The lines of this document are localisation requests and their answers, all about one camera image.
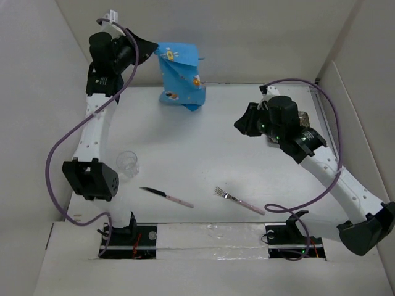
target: knife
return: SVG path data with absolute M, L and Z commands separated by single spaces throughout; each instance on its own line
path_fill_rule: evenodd
M 149 187 L 140 187 L 140 189 L 145 190 L 145 191 L 148 191 L 148 192 L 151 192 L 151 193 L 153 193 L 153 194 L 157 194 L 157 195 L 159 195 L 159 196 L 164 197 L 165 199 L 171 200 L 172 202 L 176 202 L 176 203 L 178 203 L 178 204 L 180 204 L 180 205 L 184 205 L 184 206 L 186 206 L 186 207 L 188 207 L 188 208 L 193 208 L 193 207 L 194 207 L 193 204 L 191 204 L 191 203 L 189 203 L 189 202 L 184 202 L 184 201 L 181 200 L 181 199 L 176 199 L 175 197 L 172 197 L 172 196 L 170 196 L 170 195 L 167 195 L 167 194 L 164 193 L 163 191 L 159 191 L 159 190 L 156 190 L 156 189 L 153 189 L 153 188 L 149 188 Z

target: red wire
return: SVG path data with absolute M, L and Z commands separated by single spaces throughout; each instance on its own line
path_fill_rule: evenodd
M 141 239 L 141 233 L 138 234 L 137 241 L 136 241 L 136 243 L 133 245 L 133 256 L 132 256 L 132 258 L 134 258 L 134 257 L 136 256 L 136 254 L 137 254 L 136 248 L 138 247 L 138 244 L 139 244 L 139 242 L 140 242 L 140 239 Z
M 314 250 L 315 250 L 315 256 L 316 256 L 317 258 L 320 258 L 319 255 L 318 255 L 317 248 L 315 247 L 315 243 L 313 242 L 313 239 L 310 238 L 310 240 L 311 240 L 311 243 L 313 244 L 313 247 L 314 247 Z

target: white wall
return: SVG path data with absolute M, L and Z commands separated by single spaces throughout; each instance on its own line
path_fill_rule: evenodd
M 321 82 L 341 115 L 346 166 L 385 201 L 395 200 L 394 11 L 393 0 L 361 1 Z M 379 244 L 393 289 L 394 248 L 393 232 Z
M 197 44 L 201 79 L 261 83 L 315 79 L 355 0 L 56 0 L 85 56 L 96 19 L 110 8 L 120 23 L 151 41 Z M 136 84 L 162 82 L 157 58 Z
M 1 295 L 32 295 L 50 221 L 59 219 L 46 191 L 45 159 L 84 117 L 88 63 L 54 0 L 3 0 L 0 65 Z M 71 190 L 61 165 L 77 140 L 60 148 L 52 166 L 62 204 Z

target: fork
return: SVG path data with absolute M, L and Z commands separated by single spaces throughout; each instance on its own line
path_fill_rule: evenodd
M 230 199 L 236 202 L 237 204 L 242 205 L 244 208 L 248 208 L 249 210 L 256 212 L 262 216 L 265 215 L 265 211 L 263 211 L 262 209 L 250 205 L 249 203 L 230 195 L 229 193 L 227 193 L 226 191 L 222 190 L 219 187 L 216 187 L 214 191 L 215 194 L 219 195 L 220 197 L 223 197 L 224 199 Z

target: clear plastic cup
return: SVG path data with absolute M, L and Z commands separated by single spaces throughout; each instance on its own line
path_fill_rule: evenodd
M 117 157 L 118 172 L 128 178 L 136 176 L 140 170 L 137 155 L 132 151 L 125 151 Z

